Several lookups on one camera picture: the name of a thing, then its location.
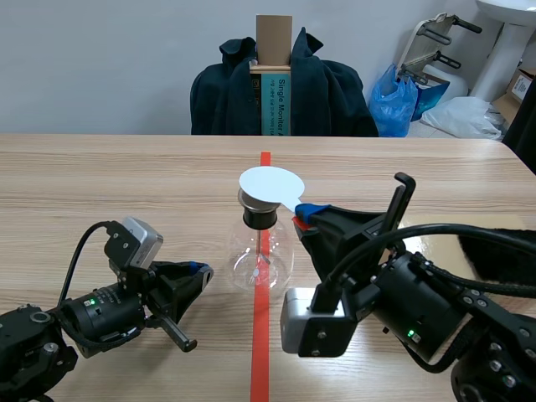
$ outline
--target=glass jar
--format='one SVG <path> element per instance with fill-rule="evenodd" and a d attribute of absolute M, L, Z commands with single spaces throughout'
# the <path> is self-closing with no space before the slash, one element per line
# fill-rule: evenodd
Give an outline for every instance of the glass jar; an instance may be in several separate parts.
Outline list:
<path fill-rule="evenodd" d="M 279 204 L 263 203 L 239 191 L 244 215 L 229 233 L 227 270 L 244 291 L 265 286 L 280 293 L 291 278 L 294 247 L 286 226 L 277 221 Z"/>

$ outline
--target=white sink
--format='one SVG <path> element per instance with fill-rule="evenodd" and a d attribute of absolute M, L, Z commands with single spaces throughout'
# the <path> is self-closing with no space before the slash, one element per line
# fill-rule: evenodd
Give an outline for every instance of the white sink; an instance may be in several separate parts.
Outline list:
<path fill-rule="evenodd" d="M 504 95 L 536 28 L 536 0 L 476 0 L 489 17 L 504 22 L 471 96 L 487 102 Z"/>
<path fill-rule="evenodd" d="M 477 6 L 504 23 L 536 27 L 536 0 L 477 0 Z"/>

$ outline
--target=dark jacket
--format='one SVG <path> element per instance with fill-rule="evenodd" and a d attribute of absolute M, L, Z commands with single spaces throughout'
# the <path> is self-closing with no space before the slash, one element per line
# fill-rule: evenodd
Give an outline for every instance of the dark jacket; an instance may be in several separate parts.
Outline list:
<path fill-rule="evenodd" d="M 518 114 L 502 142 L 536 174 L 536 80 L 528 88 Z"/>
<path fill-rule="evenodd" d="M 293 136 L 377 137 L 358 73 L 314 54 L 322 43 L 303 28 L 291 55 Z M 223 63 L 194 81 L 190 96 L 192 134 L 260 135 L 260 118 L 250 77 L 256 57 L 252 38 L 220 46 Z"/>

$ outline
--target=red tape line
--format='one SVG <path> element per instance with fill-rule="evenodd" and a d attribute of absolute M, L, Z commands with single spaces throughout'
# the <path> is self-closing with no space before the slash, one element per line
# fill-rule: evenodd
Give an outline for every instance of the red tape line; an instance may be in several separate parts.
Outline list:
<path fill-rule="evenodd" d="M 271 154 L 260 154 L 260 165 L 271 165 Z M 260 252 L 270 255 L 270 233 L 260 232 Z M 257 259 L 259 275 L 253 301 L 253 343 L 251 348 L 250 402 L 270 401 L 270 266 Z"/>

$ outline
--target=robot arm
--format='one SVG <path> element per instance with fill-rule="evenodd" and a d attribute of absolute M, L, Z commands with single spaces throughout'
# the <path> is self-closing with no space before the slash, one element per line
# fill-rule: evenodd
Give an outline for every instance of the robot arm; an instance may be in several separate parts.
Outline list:
<path fill-rule="evenodd" d="M 528 286 L 484 284 L 453 276 L 401 240 L 454 234 L 499 242 L 536 254 L 536 245 L 492 230 L 431 224 L 396 230 L 415 189 L 403 173 L 386 214 L 303 204 L 296 208 L 298 237 L 322 283 L 290 289 L 281 314 L 281 341 L 301 357 L 343 354 L 359 322 L 374 314 L 423 369 L 440 373 L 456 360 L 452 388 L 459 401 L 529 401 L 536 397 L 536 320 L 514 315 L 484 292 L 536 297 Z M 389 260 L 379 265 L 385 249 Z M 435 364 L 428 362 L 469 314 Z"/>
<path fill-rule="evenodd" d="M 76 261 L 91 233 L 106 227 L 105 246 L 117 281 L 71 300 L 67 298 Z M 146 327 L 161 327 L 183 350 L 197 346 L 178 322 L 214 274 L 208 265 L 153 261 L 163 237 L 141 220 L 91 226 L 78 244 L 58 306 L 42 311 L 23 305 L 0 316 L 0 402 L 51 402 L 44 394 L 75 368 L 78 356 L 63 331 L 85 358 L 130 342 Z M 146 309 L 151 313 L 146 316 Z"/>

